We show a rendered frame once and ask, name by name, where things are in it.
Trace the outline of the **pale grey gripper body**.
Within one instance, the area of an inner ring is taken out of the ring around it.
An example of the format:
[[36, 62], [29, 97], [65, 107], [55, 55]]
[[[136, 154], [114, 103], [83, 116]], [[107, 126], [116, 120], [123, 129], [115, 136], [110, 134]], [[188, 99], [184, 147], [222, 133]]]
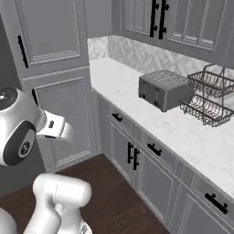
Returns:
[[63, 141], [72, 141], [74, 136], [73, 127], [66, 122], [64, 117], [59, 119], [59, 139]]

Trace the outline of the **grey panelled cupboard door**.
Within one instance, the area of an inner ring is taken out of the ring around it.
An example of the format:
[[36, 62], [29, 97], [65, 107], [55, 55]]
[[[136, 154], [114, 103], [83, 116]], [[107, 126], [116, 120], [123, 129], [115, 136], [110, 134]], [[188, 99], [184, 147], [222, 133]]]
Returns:
[[36, 89], [39, 106], [63, 116], [74, 128], [72, 142], [53, 139], [37, 140], [47, 170], [89, 155], [92, 150], [90, 93], [83, 77], [62, 81]]

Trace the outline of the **grey base cupboard door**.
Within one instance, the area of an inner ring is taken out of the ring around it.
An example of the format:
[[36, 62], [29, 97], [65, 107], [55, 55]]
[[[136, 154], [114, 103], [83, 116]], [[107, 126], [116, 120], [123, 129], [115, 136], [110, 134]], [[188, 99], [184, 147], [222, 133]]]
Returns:
[[155, 215], [166, 224], [172, 217], [179, 181], [155, 157], [144, 150], [138, 150], [139, 165], [134, 170], [136, 191]]
[[195, 198], [187, 196], [177, 234], [234, 234], [234, 229], [222, 224]]
[[131, 167], [127, 163], [128, 143], [132, 142], [131, 137], [114, 123], [110, 123], [112, 161], [117, 166], [119, 172], [131, 182]]

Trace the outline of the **grey drawer front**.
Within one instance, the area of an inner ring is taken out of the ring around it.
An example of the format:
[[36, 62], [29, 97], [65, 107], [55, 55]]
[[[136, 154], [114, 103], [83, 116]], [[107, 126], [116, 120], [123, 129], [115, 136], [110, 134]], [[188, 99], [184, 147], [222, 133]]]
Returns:
[[204, 200], [224, 220], [234, 228], [234, 201], [227, 199], [224, 194], [198, 175], [191, 182], [192, 191]]
[[[180, 173], [177, 172], [176, 169], [182, 168], [181, 163], [179, 162], [176, 154], [172, 150], [170, 150], [165, 144], [163, 144], [157, 138], [153, 137], [151, 134], [146, 132], [142, 133], [142, 144], [147, 152], [156, 157], [174, 175], [180, 175]], [[156, 155], [151, 149], [147, 147], [147, 144], [154, 144], [154, 147], [157, 150], [161, 149], [161, 156]]]
[[[118, 122], [112, 116], [113, 113], [118, 113], [119, 116], [122, 117], [122, 121]], [[126, 114], [124, 114], [118, 108], [114, 107], [113, 105], [109, 105], [108, 117], [113, 123], [115, 123], [118, 126], [122, 127], [130, 135], [133, 135], [133, 122], [131, 121], [131, 119]]]

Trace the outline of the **tall grey cupboard door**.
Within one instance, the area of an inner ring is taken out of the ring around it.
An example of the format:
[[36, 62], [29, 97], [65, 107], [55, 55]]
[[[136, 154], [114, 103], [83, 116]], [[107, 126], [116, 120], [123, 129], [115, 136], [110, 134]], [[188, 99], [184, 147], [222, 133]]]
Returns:
[[0, 0], [0, 15], [19, 77], [89, 64], [84, 0]]

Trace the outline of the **grey toaster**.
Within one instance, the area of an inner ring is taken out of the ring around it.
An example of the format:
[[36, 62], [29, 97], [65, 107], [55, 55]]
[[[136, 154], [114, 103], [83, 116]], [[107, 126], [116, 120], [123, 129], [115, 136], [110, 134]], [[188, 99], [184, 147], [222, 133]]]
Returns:
[[193, 96], [188, 78], [170, 70], [158, 70], [139, 77], [138, 96], [167, 112]]

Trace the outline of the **grey wall cupboard door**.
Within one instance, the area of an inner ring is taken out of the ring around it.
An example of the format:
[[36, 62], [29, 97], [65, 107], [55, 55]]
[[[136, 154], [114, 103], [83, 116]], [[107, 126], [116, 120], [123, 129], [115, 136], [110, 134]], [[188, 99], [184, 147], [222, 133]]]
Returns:
[[224, 64], [234, 19], [234, 0], [158, 0], [158, 3], [165, 7], [160, 48]]
[[158, 35], [158, 15], [156, 12], [155, 24], [157, 30], [150, 37], [152, 0], [122, 0], [121, 2], [121, 34], [139, 41], [153, 42]]

